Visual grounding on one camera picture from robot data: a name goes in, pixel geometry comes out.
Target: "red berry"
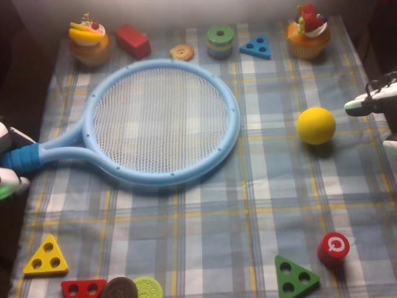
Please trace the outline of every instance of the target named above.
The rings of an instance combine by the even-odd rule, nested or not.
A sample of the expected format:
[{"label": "red berry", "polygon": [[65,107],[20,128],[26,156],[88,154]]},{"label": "red berry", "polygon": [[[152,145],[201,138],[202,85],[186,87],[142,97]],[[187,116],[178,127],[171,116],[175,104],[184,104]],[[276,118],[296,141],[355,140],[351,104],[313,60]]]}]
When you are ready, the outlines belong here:
[{"label": "red berry", "polygon": [[94,30],[98,30],[99,29],[99,23],[98,22],[92,22],[91,28],[93,28]]},{"label": "red berry", "polygon": [[300,14],[315,14],[317,15],[317,10],[312,4],[304,4],[299,8]]},{"label": "red berry", "polygon": [[303,21],[305,22],[305,32],[312,32],[324,25],[324,20],[318,18],[316,14],[304,14]]}]

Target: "checkered cloth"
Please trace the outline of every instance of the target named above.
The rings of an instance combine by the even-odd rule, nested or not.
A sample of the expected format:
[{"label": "checkered cloth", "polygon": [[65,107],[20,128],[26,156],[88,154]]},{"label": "checkered cloth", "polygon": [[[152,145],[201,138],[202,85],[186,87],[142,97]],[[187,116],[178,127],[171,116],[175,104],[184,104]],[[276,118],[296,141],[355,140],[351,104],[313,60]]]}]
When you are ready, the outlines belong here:
[{"label": "checkered cloth", "polygon": [[[312,63],[288,54],[287,25],[234,26],[234,53],[226,61],[207,55],[206,28],[150,35],[150,58],[189,43],[190,63],[220,75],[234,92],[241,110],[236,148],[200,185],[150,196],[119,188],[82,161],[47,167],[30,190],[11,297],[61,297],[61,281],[116,276],[151,276],[166,297],[278,297],[277,254],[321,276],[321,289],[310,297],[396,297],[397,163],[381,144],[387,124],[382,115],[344,112],[367,79],[340,18],[329,21],[332,42]],[[261,34],[271,60],[239,54],[238,45]],[[65,41],[42,142],[70,128],[94,86],[133,62],[113,47],[110,61],[88,72]],[[299,114],[314,106],[336,118],[332,146],[311,148],[297,138]],[[351,247],[337,274],[316,255],[330,231],[343,233]],[[24,279],[23,267],[49,233],[70,272]]]}]

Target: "green triangle block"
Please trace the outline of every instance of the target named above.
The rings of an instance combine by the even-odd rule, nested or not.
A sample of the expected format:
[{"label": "green triangle block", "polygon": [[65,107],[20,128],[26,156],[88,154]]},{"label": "green triangle block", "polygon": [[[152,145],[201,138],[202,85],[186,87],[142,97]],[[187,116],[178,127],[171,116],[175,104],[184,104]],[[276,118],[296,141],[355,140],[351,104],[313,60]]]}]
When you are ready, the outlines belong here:
[{"label": "green triangle block", "polygon": [[280,298],[305,297],[319,287],[317,274],[279,255],[275,256],[274,263]]}]

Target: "ball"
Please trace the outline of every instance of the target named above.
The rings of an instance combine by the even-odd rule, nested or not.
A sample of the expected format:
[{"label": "ball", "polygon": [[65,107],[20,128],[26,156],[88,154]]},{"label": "ball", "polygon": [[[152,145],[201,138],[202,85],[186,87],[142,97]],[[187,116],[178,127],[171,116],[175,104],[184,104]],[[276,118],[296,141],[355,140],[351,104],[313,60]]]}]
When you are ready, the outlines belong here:
[{"label": "ball", "polygon": [[332,139],[336,129],[335,118],[322,107],[312,107],[300,114],[297,121],[299,137],[307,144],[319,145]]}]

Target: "plaid tablecloth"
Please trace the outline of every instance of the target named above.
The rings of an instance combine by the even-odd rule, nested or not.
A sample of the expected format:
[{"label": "plaid tablecloth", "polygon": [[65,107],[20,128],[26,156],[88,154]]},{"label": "plaid tablecloth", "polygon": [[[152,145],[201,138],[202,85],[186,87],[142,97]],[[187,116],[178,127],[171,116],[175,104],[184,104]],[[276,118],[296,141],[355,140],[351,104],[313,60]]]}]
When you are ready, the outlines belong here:
[{"label": "plaid tablecloth", "polygon": [[[117,276],[154,277],[166,297],[278,297],[277,254],[321,276],[321,289],[310,297],[397,297],[397,164],[381,145],[386,122],[344,112],[367,79],[340,18],[329,21],[332,42],[312,63],[288,55],[287,25],[234,26],[235,51],[226,61],[207,55],[207,28],[149,35],[150,58],[189,43],[191,63],[220,75],[234,92],[241,110],[235,150],[200,185],[152,196],[119,189],[84,162],[52,164],[30,190],[11,297],[61,297],[61,281]],[[269,39],[270,61],[238,52],[261,34]],[[113,48],[110,61],[89,72],[64,42],[42,142],[70,128],[93,87],[133,62]],[[297,117],[314,106],[336,118],[330,147],[310,148],[297,138]],[[337,274],[316,255],[334,230],[351,246]],[[23,267],[49,233],[70,272],[24,279]]]}]

